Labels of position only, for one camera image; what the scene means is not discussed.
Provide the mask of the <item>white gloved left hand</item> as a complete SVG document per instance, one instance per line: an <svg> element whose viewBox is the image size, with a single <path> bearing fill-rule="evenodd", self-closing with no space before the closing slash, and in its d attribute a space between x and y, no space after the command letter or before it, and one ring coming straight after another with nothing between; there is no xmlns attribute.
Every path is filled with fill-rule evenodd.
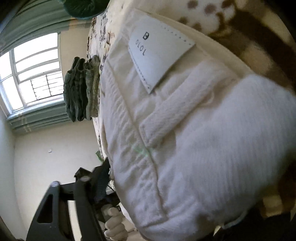
<svg viewBox="0 0 296 241"><path fill-rule="evenodd" d="M105 222L104 235L110 240L127 240L128 232L125 229L123 215L118 208L107 204L102 208L103 215L109 217Z"/></svg>

